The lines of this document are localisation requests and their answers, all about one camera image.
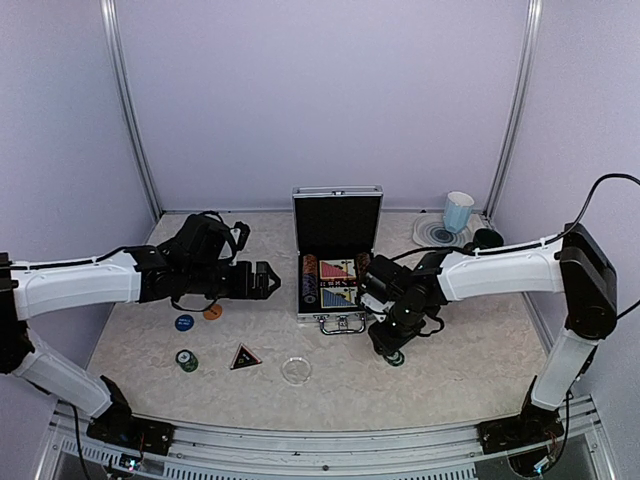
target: blue cup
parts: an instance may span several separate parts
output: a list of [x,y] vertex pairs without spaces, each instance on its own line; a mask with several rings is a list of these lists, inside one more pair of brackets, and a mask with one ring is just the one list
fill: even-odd
[[462,192],[449,192],[444,206],[444,228],[447,232],[460,233],[465,229],[471,217],[475,202],[471,195]]

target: aluminum case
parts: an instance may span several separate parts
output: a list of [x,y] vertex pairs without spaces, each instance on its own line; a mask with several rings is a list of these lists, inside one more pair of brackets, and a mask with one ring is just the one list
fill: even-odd
[[359,306],[322,308],[320,299],[311,305],[302,300],[303,257],[312,254],[320,262],[355,259],[359,253],[372,256],[382,195],[379,185],[293,189],[298,322],[318,323],[327,335],[364,332],[366,314]]

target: orange poker chip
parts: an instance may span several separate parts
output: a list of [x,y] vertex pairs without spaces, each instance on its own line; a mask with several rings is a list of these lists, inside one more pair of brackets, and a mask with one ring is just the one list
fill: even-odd
[[214,305],[209,310],[203,312],[202,316],[206,320],[217,320],[222,316],[222,307],[220,305]]

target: case lid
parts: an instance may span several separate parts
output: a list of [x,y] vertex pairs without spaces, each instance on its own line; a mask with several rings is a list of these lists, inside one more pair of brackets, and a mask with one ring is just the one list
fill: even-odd
[[371,252],[382,187],[298,187],[293,206],[298,251],[325,258]]

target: table surface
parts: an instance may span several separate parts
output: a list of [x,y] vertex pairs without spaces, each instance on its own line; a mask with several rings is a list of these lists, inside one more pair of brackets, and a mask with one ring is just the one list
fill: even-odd
[[[416,248],[411,237],[419,215],[440,218],[383,212],[376,252],[392,256]],[[149,243],[172,236],[185,218],[163,216]],[[545,361],[521,295],[443,307],[446,328],[412,340],[402,349],[405,364],[393,368],[373,352],[366,334],[325,336],[317,326],[297,323],[291,213],[224,218],[250,225],[240,259],[269,261],[282,287],[266,301],[221,300],[221,318],[208,321],[194,313],[195,326],[187,332],[175,328],[181,312],[168,300],[116,305],[89,369],[114,380],[134,412],[217,426],[348,431],[476,421],[519,410]],[[474,215],[470,227],[481,226]],[[240,343],[262,364],[230,370]],[[195,372],[175,363],[182,349],[197,356]],[[287,383],[280,369],[297,356],[312,365],[311,378],[301,386]]]

